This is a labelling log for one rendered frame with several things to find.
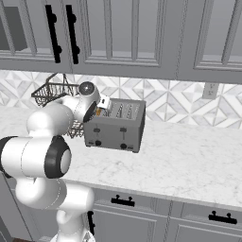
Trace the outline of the grey four-slot toaster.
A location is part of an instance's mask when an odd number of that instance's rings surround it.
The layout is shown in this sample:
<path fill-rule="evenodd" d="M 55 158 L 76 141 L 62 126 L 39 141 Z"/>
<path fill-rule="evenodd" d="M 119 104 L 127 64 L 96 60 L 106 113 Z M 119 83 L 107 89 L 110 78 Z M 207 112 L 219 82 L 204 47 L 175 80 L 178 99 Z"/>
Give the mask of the grey four-slot toaster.
<path fill-rule="evenodd" d="M 112 98 L 111 102 L 109 110 L 101 111 L 100 116 L 94 115 L 83 125 L 85 145 L 97 147 L 95 141 L 99 140 L 99 147 L 138 153 L 145 127 L 146 102 L 120 98 Z M 121 144 L 126 144 L 127 149 L 121 149 Z"/>

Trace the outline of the grey drawer front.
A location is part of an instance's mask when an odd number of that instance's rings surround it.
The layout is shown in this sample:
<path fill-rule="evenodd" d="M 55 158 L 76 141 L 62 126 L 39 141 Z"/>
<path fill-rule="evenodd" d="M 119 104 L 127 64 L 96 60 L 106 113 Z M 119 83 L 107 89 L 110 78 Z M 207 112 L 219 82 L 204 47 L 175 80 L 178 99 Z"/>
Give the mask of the grey drawer front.
<path fill-rule="evenodd" d="M 132 197 L 135 201 L 134 207 L 111 203 L 111 198 L 119 195 L 121 199 Z M 95 189 L 95 205 L 109 207 L 125 212 L 139 212 L 155 216 L 168 216 L 171 212 L 171 201 L 167 199 L 157 199 L 142 195 L 135 195 L 126 192 Z"/>
<path fill-rule="evenodd" d="M 242 230 L 242 212 L 184 203 L 181 218 Z"/>

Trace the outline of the grey base cupboard door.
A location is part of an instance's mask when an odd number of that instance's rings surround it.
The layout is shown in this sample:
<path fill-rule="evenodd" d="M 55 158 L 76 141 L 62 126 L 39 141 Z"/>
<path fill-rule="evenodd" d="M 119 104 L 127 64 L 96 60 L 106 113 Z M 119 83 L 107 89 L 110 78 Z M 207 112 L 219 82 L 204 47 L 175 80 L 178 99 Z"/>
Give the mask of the grey base cupboard door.
<path fill-rule="evenodd" d="M 166 216 L 125 212 L 100 205 L 92 211 L 96 242 L 164 242 Z"/>
<path fill-rule="evenodd" d="M 242 242 L 242 231 L 171 217 L 166 242 Z"/>

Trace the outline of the grey wall cupboard door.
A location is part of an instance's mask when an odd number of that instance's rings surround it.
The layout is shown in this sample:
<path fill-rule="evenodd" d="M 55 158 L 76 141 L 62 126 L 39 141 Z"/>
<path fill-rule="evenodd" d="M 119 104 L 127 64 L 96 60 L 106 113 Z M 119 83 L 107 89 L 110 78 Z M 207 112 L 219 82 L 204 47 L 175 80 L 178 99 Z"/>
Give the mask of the grey wall cupboard door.
<path fill-rule="evenodd" d="M 242 84 L 242 0 L 186 0 L 177 79 Z"/>
<path fill-rule="evenodd" d="M 45 6 L 57 16 L 55 63 Z M 0 0 L 0 70 L 70 73 L 70 51 L 61 0 Z"/>
<path fill-rule="evenodd" d="M 184 0 L 63 0 L 75 23 L 81 75 L 174 79 Z"/>

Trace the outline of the white wall outlet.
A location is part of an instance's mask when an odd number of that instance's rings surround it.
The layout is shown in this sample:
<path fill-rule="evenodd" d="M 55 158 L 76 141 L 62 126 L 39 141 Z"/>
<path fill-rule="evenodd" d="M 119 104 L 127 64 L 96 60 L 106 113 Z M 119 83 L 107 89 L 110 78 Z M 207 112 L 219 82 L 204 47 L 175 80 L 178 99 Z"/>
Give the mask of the white wall outlet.
<path fill-rule="evenodd" d="M 218 83 L 206 82 L 204 85 L 202 98 L 214 100 L 217 95 L 218 86 L 219 86 Z"/>

